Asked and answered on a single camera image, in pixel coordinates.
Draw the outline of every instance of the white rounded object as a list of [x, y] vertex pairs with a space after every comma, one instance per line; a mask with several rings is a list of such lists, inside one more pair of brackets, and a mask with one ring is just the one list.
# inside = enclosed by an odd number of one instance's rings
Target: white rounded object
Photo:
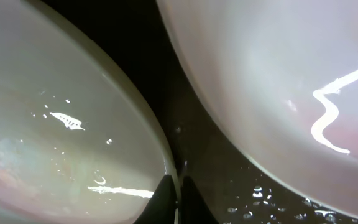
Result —
[[358, 1], [158, 3], [193, 88], [238, 150], [358, 218]]
[[0, 223], [133, 223], [165, 174], [122, 70], [43, 3], [0, 0]]

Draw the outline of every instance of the dark brown surface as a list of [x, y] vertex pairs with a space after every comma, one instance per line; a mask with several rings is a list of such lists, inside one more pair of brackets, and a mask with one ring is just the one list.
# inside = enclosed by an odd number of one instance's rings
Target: dark brown surface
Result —
[[[277, 184], [234, 148], [188, 83], [154, 1], [44, 2], [102, 47], [132, 80], [165, 131], [178, 174], [194, 180], [219, 223], [358, 222], [315, 214], [328, 209]], [[252, 196], [255, 186], [262, 187], [262, 198]], [[244, 218], [248, 212], [253, 215]]]

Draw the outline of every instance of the wet surface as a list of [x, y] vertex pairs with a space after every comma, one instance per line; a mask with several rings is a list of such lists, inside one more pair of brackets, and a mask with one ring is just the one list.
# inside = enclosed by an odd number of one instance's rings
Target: wet surface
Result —
[[53, 1], [102, 47], [153, 109], [178, 174], [190, 176], [219, 223], [358, 223], [282, 187], [251, 164], [198, 101], [154, 1]]

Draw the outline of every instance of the white bowl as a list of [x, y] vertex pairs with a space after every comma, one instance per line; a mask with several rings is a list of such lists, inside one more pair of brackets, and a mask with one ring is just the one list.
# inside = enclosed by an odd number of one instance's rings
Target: white bowl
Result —
[[0, 223], [133, 223], [165, 174], [122, 70], [43, 3], [0, 0]]
[[193, 88], [238, 150], [358, 218], [358, 1], [158, 4]]

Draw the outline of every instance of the dark background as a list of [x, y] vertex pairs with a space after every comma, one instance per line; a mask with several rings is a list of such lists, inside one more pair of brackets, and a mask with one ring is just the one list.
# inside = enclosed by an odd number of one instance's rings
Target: dark background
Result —
[[[315, 214], [328, 209], [285, 189], [234, 148], [192, 90], [154, 0], [43, 2], [95, 41], [132, 80], [165, 132], [178, 175], [195, 181], [219, 223], [358, 222]], [[256, 186], [262, 187], [262, 198], [252, 196]], [[253, 215], [244, 218], [248, 212]]]

